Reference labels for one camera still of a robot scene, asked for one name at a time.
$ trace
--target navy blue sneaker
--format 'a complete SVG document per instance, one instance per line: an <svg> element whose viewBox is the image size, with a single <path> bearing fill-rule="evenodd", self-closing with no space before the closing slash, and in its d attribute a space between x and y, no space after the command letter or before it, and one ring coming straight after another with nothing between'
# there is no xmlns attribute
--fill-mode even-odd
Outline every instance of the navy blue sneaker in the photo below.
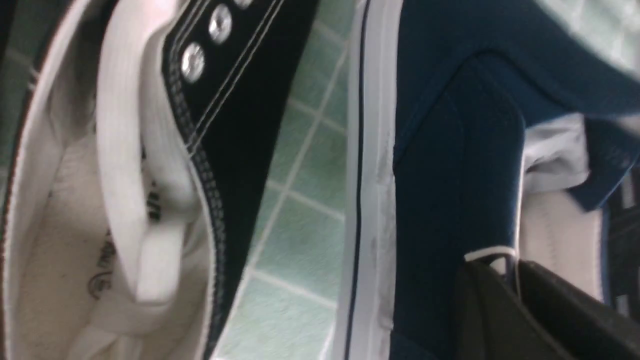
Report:
<svg viewBox="0 0 640 360"><path fill-rule="evenodd" d="M532 260L608 303L605 205L640 154L640 83L533 0L363 0L354 29L334 357L508 358L458 352L470 262L518 294ZM571 358L541 344L557 357L530 358Z"/></svg>

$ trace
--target white shoelace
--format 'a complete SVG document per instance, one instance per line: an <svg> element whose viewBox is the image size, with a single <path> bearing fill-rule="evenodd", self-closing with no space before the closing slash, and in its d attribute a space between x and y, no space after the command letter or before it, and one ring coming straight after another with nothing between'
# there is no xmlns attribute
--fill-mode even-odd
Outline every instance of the white shoelace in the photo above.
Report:
<svg viewBox="0 0 640 360"><path fill-rule="evenodd" d="M164 322L189 263L183 244L196 220L198 197L160 77L160 31L177 10L176 0L120 0L106 30L97 148L117 259L111 289L102 294L67 360L139 359L141 336ZM163 207L153 224L141 174L141 137Z"/></svg>

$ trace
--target silver eyelet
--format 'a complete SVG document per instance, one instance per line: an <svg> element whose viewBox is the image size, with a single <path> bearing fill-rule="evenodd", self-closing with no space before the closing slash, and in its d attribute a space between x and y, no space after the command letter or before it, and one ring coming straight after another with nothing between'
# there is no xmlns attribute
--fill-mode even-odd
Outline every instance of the silver eyelet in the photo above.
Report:
<svg viewBox="0 0 640 360"><path fill-rule="evenodd" d="M218 5L211 14L209 35L216 44L222 44L231 34L231 12L225 4Z"/></svg>
<svg viewBox="0 0 640 360"><path fill-rule="evenodd" d="M204 51L197 43L190 43L182 54L182 63L180 65L182 76L187 82L195 83L202 76L204 65Z"/></svg>
<svg viewBox="0 0 640 360"><path fill-rule="evenodd" d="M253 0L234 0L240 9L246 9L251 5Z"/></svg>

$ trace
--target black canvas sneaker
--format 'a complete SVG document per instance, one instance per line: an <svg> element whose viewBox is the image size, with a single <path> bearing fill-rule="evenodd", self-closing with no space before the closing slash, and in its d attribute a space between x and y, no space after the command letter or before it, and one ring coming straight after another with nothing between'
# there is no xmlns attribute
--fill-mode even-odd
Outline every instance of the black canvas sneaker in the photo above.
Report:
<svg viewBox="0 0 640 360"><path fill-rule="evenodd" d="M316 3L70 2L8 180L3 358L210 358Z"/></svg>

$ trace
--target tile floor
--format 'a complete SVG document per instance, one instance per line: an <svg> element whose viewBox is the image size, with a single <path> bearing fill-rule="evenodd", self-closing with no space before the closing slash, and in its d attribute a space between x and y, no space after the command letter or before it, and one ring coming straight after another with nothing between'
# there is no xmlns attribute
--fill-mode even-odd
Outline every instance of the tile floor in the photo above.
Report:
<svg viewBox="0 0 640 360"><path fill-rule="evenodd" d="M19 0L0 70L0 198L31 60L65 0ZM321 0L271 164L220 360L325 359L344 241L347 39L353 1Z"/></svg>

